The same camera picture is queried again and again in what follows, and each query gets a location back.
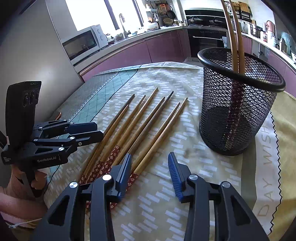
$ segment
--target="chopstick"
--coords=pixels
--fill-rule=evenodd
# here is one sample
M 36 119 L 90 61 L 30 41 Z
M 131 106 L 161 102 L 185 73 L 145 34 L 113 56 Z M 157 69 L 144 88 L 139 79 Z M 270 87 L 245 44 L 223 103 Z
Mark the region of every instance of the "chopstick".
M 141 133 L 141 131 L 144 129 L 144 127 L 148 124 L 148 122 L 150 121 L 150 119 L 154 116 L 154 114 L 156 113 L 156 111 L 159 109 L 159 107 L 161 106 L 162 102 L 164 101 L 164 97 L 158 102 L 158 104 L 154 107 L 154 109 L 151 111 L 151 113 L 148 115 L 148 117 L 144 120 L 144 122 L 140 125 L 140 127 L 137 129 L 136 133 L 130 138 L 130 140 L 128 141 L 128 143 L 124 146 L 123 150 L 121 150 L 121 146 L 117 145 L 113 151 L 111 152 L 109 158 L 107 159 L 106 163 L 104 164 L 104 166 L 101 168 L 99 175 L 97 176 L 97 178 L 99 178 L 100 176 L 109 173 L 109 168 L 111 166 L 115 166 L 118 165 L 120 163 L 120 161 L 122 160 L 123 156 L 126 155 L 128 149 L 131 147 L 131 145 L 133 144 L 133 142 L 135 141 L 135 139 L 139 136 L 139 134 Z
M 144 120 L 144 122 L 140 125 L 140 127 L 137 129 L 137 131 L 135 132 L 135 134 L 129 139 L 128 143 L 124 146 L 123 149 L 120 150 L 119 155 L 116 157 L 116 159 L 114 160 L 112 166 L 118 165 L 121 160 L 124 158 L 124 156 L 126 155 L 126 153 L 128 152 L 128 150 L 131 148 L 131 146 L 134 144 L 134 142 L 136 141 L 136 139 L 138 138 L 138 136 L 141 134 L 141 132 L 143 131 L 143 129 L 145 127 L 147 127 L 149 121 L 153 118 L 153 117 L 158 117 L 156 116 L 156 112 L 159 110 L 160 106 L 162 105 L 162 103 L 164 102 L 165 97 L 163 97 L 158 104 L 154 107 L 154 109 L 151 111 L 151 113 L 147 116 L 147 118 Z
M 147 154 L 146 155 L 144 154 L 145 155 L 144 159 L 140 159 L 140 163 L 138 163 L 138 166 L 135 168 L 134 171 L 133 171 L 133 165 L 132 165 L 132 170 L 131 170 L 132 173 L 128 179 L 128 186 L 126 188 L 126 192 L 130 189 L 132 184 L 135 182 L 135 180 L 139 177 L 141 172 L 148 165 L 149 161 L 152 158 L 152 155 L 157 151 L 161 142 L 163 141 L 165 136 L 168 134 L 168 132 L 172 128 L 172 125 L 176 121 L 177 117 L 182 112 L 182 110 L 186 104 L 186 101 L 187 101 L 187 97 L 184 99 L 184 101 L 182 102 L 180 107 L 179 107 L 180 102 L 175 106 L 175 108 L 170 113 L 170 115 L 165 120 L 165 122 L 162 124 L 161 128 L 157 131 L 157 133 L 155 134 L 154 138 L 151 140 L 151 142 L 149 143 L 147 148 L 145 148 L 145 150 L 143 150 L 143 153 L 147 153 Z M 111 203 L 110 208 L 112 209 L 116 205 L 117 205 L 117 203 Z
M 235 12 L 235 9 L 233 7 L 233 4 L 231 0 L 229 0 L 231 11 L 233 14 L 233 19 L 234 19 L 234 26 L 235 30 L 237 33 L 237 46 L 238 46 L 238 51 L 239 51 L 239 73 L 244 74 L 245 72 L 245 61 L 244 61 L 244 45 L 242 42 L 242 32 L 239 26 L 239 21 L 237 19 L 237 14 Z
M 170 120 L 168 125 L 165 127 L 164 131 L 161 133 L 161 135 L 157 138 L 156 142 L 153 144 L 151 149 L 148 151 L 146 156 L 143 158 L 143 160 L 139 163 L 137 168 L 135 169 L 134 173 L 139 175 L 147 166 L 149 161 L 151 160 L 152 156 L 154 153 L 158 150 L 158 148 L 161 145 L 161 142 L 164 140 L 164 138 L 168 135 L 168 133 L 172 130 L 174 122 L 177 120 L 179 117 L 180 113 L 182 112 L 183 108 L 185 107 L 187 101 L 187 97 L 183 100 L 182 104 L 180 105 L 179 109 L 177 112 L 174 114 L 173 118 Z
M 229 37 L 230 37 L 230 47 L 231 47 L 231 55 L 232 55 L 232 70 L 234 72 L 238 71 L 238 65 L 237 65 L 237 45 L 235 42 L 235 37 L 234 37 L 234 32 L 233 32 L 233 27 L 232 27 L 232 23 L 226 8 L 226 5 L 224 3 L 223 0 L 220 0 L 222 3 L 222 7 L 223 7 L 223 11 L 224 11 L 224 15 L 226 18 L 226 24 L 227 24 L 227 28 L 228 28 L 228 33 L 229 33 Z
M 152 126 L 154 125 L 155 121 L 158 119 L 158 117 L 161 115 L 161 112 L 163 111 L 165 105 L 167 104 L 167 102 L 169 101 L 169 99 L 171 98 L 171 96 L 173 95 L 174 91 L 172 91 L 168 97 L 165 99 L 165 101 L 161 104 L 161 106 L 159 107 L 159 109 L 157 110 L 157 112 L 155 113 L 155 115 L 151 118 L 151 120 L 148 122 L 148 124 L 144 127 L 143 131 L 140 133 L 140 135 L 138 136 L 138 138 L 134 141 L 133 145 L 131 146 L 131 148 L 128 150 L 128 153 L 133 155 L 138 146 L 140 145 L 140 143 L 143 141 L 143 139 L 146 137 L 146 135 L 148 134 L 149 130 L 152 128 Z
M 123 132 L 126 130 L 127 126 L 129 125 L 130 121 L 132 120 L 132 118 L 134 117 L 134 115 L 137 113 L 139 107 L 141 106 L 143 100 L 145 99 L 146 95 L 144 95 L 140 101 L 137 103 L 136 107 L 133 109 L 133 111 L 130 113 L 130 115 L 128 116 L 128 118 L 125 120 L 125 122 L 123 123 L 123 125 L 120 127 L 120 129 L 118 130 L 118 132 L 116 133 L 116 135 L 113 137 L 111 143 L 106 147 L 106 150 L 104 151 L 103 156 L 100 158 L 100 160 L 97 162 L 95 168 L 93 169 L 92 173 L 90 174 L 88 180 L 86 183 L 89 182 L 93 182 L 98 174 L 98 172 L 100 171 L 101 167 L 103 166 L 105 160 L 108 158 L 110 152 L 113 150 L 113 148 L 115 147 L 115 145 L 117 144 L 119 138 L 121 137 L 121 135 L 123 134 Z
M 135 94 L 133 94 L 128 100 L 127 102 L 122 106 L 122 108 L 118 111 L 118 113 L 116 114 L 116 116 L 112 119 L 112 121 L 110 122 L 110 124 L 107 126 L 106 130 L 104 131 L 104 137 L 107 135 L 107 133 L 109 132 L 110 128 L 112 127 L 112 125 L 115 123 L 115 121 L 118 119 L 118 117 L 120 116 L 120 114 L 123 112 L 123 110 L 125 109 L 125 107 L 131 103 L 131 101 L 133 100 L 133 98 L 135 97 Z M 93 160 L 93 156 L 96 153 L 96 150 L 98 149 L 98 147 L 101 145 L 101 142 L 98 142 L 95 147 L 93 148 L 93 150 L 91 151 L 90 155 L 88 156 L 85 164 L 84 164 L 84 170 L 81 171 L 81 176 L 79 177 L 79 184 L 83 184 L 86 180 L 85 178 L 89 175 L 92 167 L 89 166 L 91 160 Z
M 116 121 L 113 123 L 113 125 L 111 126 L 111 128 L 109 129 L 108 133 L 104 136 L 103 140 L 100 142 L 100 145 L 98 146 L 98 148 L 94 151 L 93 156 L 91 157 L 89 164 L 87 165 L 85 171 L 83 172 L 83 175 L 81 176 L 81 178 L 79 179 L 79 183 L 81 184 L 85 184 L 86 181 L 89 178 L 89 175 L 94 167 L 94 165 L 96 164 L 96 160 L 97 160 L 97 156 L 101 153 L 101 151 L 103 150 L 105 144 L 108 142 L 109 138 L 111 137 L 111 135 L 113 134 L 113 131 L 115 130 L 115 128 L 117 127 L 118 123 L 121 121 L 122 117 L 124 116 L 124 114 L 126 113 L 126 111 L 128 110 L 129 105 L 127 105 L 124 110 L 120 113 L 119 117 L 116 119 Z
M 120 140 L 118 141 L 118 144 L 115 146 L 115 148 L 112 150 L 111 154 L 109 155 L 108 159 L 104 162 L 103 167 L 101 168 L 101 170 L 99 171 L 98 175 L 96 178 L 98 178 L 99 176 L 102 175 L 103 171 L 108 171 L 109 167 L 111 165 L 109 165 L 109 163 L 111 162 L 111 158 L 113 158 L 113 156 L 117 155 L 119 152 L 119 149 L 123 146 L 123 144 L 126 142 L 126 140 L 128 139 L 129 135 L 131 134 L 132 130 L 134 129 L 134 127 L 136 126 L 136 124 L 138 123 L 139 119 L 142 117 L 142 115 L 144 114 L 144 111 L 146 110 L 146 108 L 148 107 L 148 105 L 150 104 L 152 98 L 154 97 L 155 93 L 158 91 L 158 88 L 156 87 L 152 94 L 149 96 L 149 98 L 147 99 L 147 101 L 145 102 L 145 104 L 142 106 L 142 108 L 140 109 L 140 111 L 137 113 L 136 117 L 132 120 L 131 124 L 128 126 L 128 128 L 126 129 L 126 131 L 124 132 L 124 134 L 122 135 L 122 137 L 120 138 Z
M 173 115 L 175 114 L 175 112 L 177 111 L 178 107 L 180 105 L 180 102 L 175 106 L 175 108 L 172 110 L 172 112 L 169 114 L 169 116 L 167 117 L 167 119 L 164 121 L 164 123 L 161 125 L 161 127 L 159 128 L 159 130 L 156 132 L 156 134 L 154 135 L 154 137 L 152 138 L 152 140 L 149 142 L 149 144 L 140 152 L 139 156 L 137 157 L 137 159 L 132 163 L 131 166 L 131 172 L 133 173 L 135 171 L 135 169 L 137 168 L 137 166 L 140 164 L 140 162 L 143 160 L 143 158 L 146 156 L 146 154 L 148 153 L 148 151 L 151 149 L 151 147 L 153 146 L 153 144 L 156 142 L 156 140 L 159 138 L 160 134 L 163 132 L 163 130 L 165 129 L 165 127 L 168 125 L 168 123 L 170 122 L 170 120 L 172 119 Z

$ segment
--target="cable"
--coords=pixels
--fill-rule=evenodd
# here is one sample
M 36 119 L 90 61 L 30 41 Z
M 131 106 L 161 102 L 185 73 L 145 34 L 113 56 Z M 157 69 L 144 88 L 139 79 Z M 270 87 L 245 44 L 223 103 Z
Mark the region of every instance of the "cable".
M 59 165 L 58 166 L 58 168 L 54 171 L 54 173 L 53 173 L 53 175 L 52 175 L 52 177 L 50 178 L 50 181 L 49 181 L 49 183 L 47 184 L 47 187 L 46 187 L 46 189 L 45 189 L 45 191 L 44 191 L 44 193 L 46 193 L 46 191 L 47 191 L 47 189 L 48 189 L 48 186 L 50 185 L 50 183 L 51 183 L 51 181 L 52 181 L 52 178 L 54 177 L 54 175 L 55 175 L 55 173 L 57 172 L 57 170 L 59 169 L 59 167 L 60 167 L 61 165 Z
M 6 223 L 10 229 L 15 229 L 16 227 L 22 225 L 22 224 L 26 224 L 26 223 L 31 223 L 31 222 L 35 222 L 35 221 L 39 221 L 41 220 L 42 218 L 38 218 L 38 219 L 35 219 L 35 220 L 31 220 L 31 221 L 27 221 L 27 222 L 23 222 L 23 223 L 17 223 L 17 224 L 14 224 L 14 225 L 10 225 L 8 223 Z

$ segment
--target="purple cabinet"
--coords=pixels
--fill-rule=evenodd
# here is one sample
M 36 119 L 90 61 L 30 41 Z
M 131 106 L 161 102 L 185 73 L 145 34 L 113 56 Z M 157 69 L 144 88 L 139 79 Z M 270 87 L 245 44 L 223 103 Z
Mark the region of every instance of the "purple cabinet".
M 152 63 L 174 61 L 183 62 L 180 39 L 177 31 L 171 31 L 145 40 Z
M 284 76 L 287 64 L 272 51 L 269 51 L 268 63 Z
M 82 75 L 82 78 L 84 81 L 87 81 L 94 75 L 106 70 L 150 63 L 151 59 L 149 56 L 147 45 L 145 42 L 141 42 L 106 59 L 105 61 Z
M 296 97 L 296 73 L 289 66 L 286 66 L 283 77 L 286 82 L 285 91 Z
M 251 54 L 251 51 L 252 51 L 252 39 L 250 39 L 248 37 L 245 37 L 245 36 L 242 36 L 242 42 L 243 42 L 243 45 L 244 45 L 245 53 Z

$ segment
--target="black mesh pencil cup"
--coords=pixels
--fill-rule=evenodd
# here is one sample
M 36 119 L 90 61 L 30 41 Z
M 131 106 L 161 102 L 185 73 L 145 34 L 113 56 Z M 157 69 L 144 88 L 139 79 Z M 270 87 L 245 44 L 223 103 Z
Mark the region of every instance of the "black mesh pencil cup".
M 230 49 L 203 49 L 198 58 L 204 65 L 200 135 L 217 153 L 238 155 L 262 126 L 285 81 L 268 63 L 248 53 L 245 75 L 232 71 Z

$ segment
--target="oven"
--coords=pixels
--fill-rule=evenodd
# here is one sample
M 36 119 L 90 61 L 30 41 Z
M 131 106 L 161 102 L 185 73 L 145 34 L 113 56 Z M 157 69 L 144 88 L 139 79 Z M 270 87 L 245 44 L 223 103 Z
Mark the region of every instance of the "oven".
M 188 29 L 188 38 L 192 61 L 199 61 L 197 53 L 205 48 L 227 48 L 227 34 L 225 31 L 214 29 Z

